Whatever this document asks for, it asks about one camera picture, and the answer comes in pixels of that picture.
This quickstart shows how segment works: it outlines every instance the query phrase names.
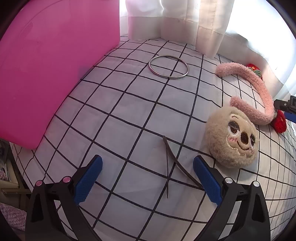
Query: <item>plush toy eye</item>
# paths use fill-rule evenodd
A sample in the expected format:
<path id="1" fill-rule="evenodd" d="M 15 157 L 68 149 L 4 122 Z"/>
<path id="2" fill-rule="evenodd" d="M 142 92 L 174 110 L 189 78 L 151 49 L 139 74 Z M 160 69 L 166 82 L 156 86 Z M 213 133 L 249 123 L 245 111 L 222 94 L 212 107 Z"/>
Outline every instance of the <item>plush toy eye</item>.
<path id="1" fill-rule="evenodd" d="M 238 123 L 233 120 L 228 122 L 228 126 L 230 127 L 230 130 L 233 134 L 236 134 L 240 131 Z"/>
<path id="2" fill-rule="evenodd" d="M 250 139 L 251 139 L 251 145 L 253 146 L 255 144 L 255 136 L 251 134 Z"/>

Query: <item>checkered tablecloth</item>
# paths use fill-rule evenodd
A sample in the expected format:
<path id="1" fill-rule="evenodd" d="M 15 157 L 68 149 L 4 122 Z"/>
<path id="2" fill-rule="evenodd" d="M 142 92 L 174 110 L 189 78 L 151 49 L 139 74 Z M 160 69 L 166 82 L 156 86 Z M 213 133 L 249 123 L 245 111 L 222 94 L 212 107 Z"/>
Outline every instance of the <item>checkered tablecloth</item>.
<path id="1" fill-rule="evenodd" d="M 148 61 L 173 55 L 189 64 L 182 79 L 154 75 Z M 238 76 L 217 77 L 215 68 L 229 60 L 211 60 L 194 47 L 154 39 L 122 37 L 67 96 L 53 117 L 39 147 L 12 145 L 19 170 L 32 190 L 35 182 L 59 182 L 85 166 L 95 154 L 103 170 L 80 208 L 103 241 L 192 241 L 216 205 L 169 158 L 169 196 L 166 197 L 166 150 L 162 136 L 184 168 L 195 176 L 193 158 L 200 154 L 223 176 L 238 183 L 260 182 L 271 223 L 277 235 L 295 211 L 295 136 L 290 122 L 278 135 L 271 126 L 257 126 L 259 154 L 243 169 L 228 169 L 210 155 L 204 141 L 208 116 L 240 96 L 264 111 L 259 94 Z M 159 58 L 153 68 L 165 75 L 186 71 L 181 62 Z M 75 236 L 56 202 L 69 235 Z M 221 237 L 232 228 L 237 202 Z"/>

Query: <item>brown nose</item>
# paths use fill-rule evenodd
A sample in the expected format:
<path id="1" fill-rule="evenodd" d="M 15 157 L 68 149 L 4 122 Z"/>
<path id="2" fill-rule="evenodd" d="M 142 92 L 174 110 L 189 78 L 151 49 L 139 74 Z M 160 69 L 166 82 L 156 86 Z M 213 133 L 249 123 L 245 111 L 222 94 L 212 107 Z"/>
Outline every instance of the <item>brown nose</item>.
<path id="1" fill-rule="evenodd" d="M 247 133 L 245 133 L 245 132 L 242 132 L 241 133 L 241 141 L 244 144 L 248 144 L 249 143 L 249 137 L 248 137 L 248 134 Z"/>

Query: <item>blue gripper pad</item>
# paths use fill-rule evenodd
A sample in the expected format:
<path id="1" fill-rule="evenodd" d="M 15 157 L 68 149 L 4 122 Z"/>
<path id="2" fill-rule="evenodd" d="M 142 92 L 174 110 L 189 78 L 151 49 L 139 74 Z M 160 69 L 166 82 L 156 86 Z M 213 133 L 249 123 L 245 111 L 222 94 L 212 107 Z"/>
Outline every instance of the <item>blue gripper pad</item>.
<path id="1" fill-rule="evenodd" d="M 284 115 L 285 115 L 287 120 L 290 120 L 290 121 L 296 123 L 296 115 L 295 114 L 285 112 Z"/>
<path id="2" fill-rule="evenodd" d="M 222 202 L 221 187 L 198 156 L 193 160 L 193 169 L 211 202 L 219 206 Z"/>
<path id="3" fill-rule="evenodd" d="M 94 182 L 98 178 L 103 168 L 103 160 L 98 156 L 93 163 L 89 166 L 82 178 L 76 184 L 74 202 L 78 206 L 79 203 L 84 202 L 89 194 Z"/>

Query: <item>silver bangle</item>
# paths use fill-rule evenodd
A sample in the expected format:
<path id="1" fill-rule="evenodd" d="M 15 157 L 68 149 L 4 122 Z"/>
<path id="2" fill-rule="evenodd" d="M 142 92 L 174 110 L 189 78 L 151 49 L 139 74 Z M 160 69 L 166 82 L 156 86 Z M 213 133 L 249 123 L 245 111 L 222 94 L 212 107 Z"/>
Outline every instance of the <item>silver bangle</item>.
<path id="1" fill-rule="evenodd" d="M 167 76 L 167 75 L 163 75 L 163 74 L 157 73 L 154 69 L 152 69 L 151 62 L 153 60 L 157 59 L 157 58 L 160 58 L 160 57 L 169 57 L 169 58 L 173 58 L 173 59 L 176 59 L 176 60 L 180 60 L 187 67 L 186 73 L 185 74 L 182 74 L 182 75 L 179 75 L 179 76 Z M 172 56 L 172 55 L 158 55 L 158 56 L 153 57 L 149 61 L 149 69 L 151 70 L 152 73 L 154 73 L 154 74 L 156 74 L 158 76 L 161 76 L 161 77 L 164 77 L 164 78 L 170 78 L 170 79 L 179 79 L 179 78 L 182 78 L 182 77 L 186 76 L 188 74 L 188 72 L 189 72 L 189 66 L 188 66 L 188 64 L 184 60 L 182 60 L 182 59 L 180 59 L 178 57 Z"/>

